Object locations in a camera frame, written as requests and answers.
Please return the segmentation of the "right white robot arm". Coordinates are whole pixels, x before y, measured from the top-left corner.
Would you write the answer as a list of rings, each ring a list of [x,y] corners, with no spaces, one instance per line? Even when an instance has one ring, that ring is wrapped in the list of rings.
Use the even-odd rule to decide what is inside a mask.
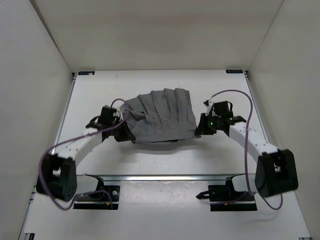
[[[295,191],[299,187],[294,154],[267,142],[255,130],[249,128],[248,120],[234,116],[229,101],[206,100],[205,113],[200,116],[197,135],[214,135],[224,132],[244,149],[244,156],[251,156],[256,163],[255,173],[245,172],[231,177],[224,187],[224,195],[236,200],[242,192],[260,194],[264,198]]]

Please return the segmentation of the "grey pleated skirt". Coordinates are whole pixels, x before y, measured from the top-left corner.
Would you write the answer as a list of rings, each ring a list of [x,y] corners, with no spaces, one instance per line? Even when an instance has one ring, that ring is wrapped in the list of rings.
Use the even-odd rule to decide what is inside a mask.
[[[196,137],[190,92],[183,88],[152,90],[128,99],[126,124],[134,143],[189,140]]]

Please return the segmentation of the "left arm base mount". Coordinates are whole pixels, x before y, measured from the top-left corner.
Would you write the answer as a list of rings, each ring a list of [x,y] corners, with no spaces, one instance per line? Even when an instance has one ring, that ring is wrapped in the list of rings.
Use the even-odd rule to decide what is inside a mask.
[[[106,181],[101,176],[82,174],[77,176],[74,210],[117,210],[121,185],[119,181]]]

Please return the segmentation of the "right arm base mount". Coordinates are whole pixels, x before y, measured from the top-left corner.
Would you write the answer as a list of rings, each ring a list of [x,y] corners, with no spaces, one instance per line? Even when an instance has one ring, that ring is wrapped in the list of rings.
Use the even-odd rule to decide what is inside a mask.
[[[224,184],[208,185],[208,190],[195,197],[209,200],[211,212],[255,212],[258,210],[255,198],[247,191],[236,191],[232,180],[227,177]]]

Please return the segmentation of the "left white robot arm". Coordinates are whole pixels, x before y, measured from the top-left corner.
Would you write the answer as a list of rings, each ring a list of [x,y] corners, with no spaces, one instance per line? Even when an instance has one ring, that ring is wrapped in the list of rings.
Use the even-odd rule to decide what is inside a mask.
[[[108,137],[119,135],[129,138],[126,124],[129,107],[114,108],[105,105],[99,116],[93,117],[83,133],[49,148],[41,157],[38,166],[36,191],[53,201],[69,202],[77,195],[90,195],[99,199],[104,195],[102,179],[92,174],[77,174],[77,167],[93,149]]]

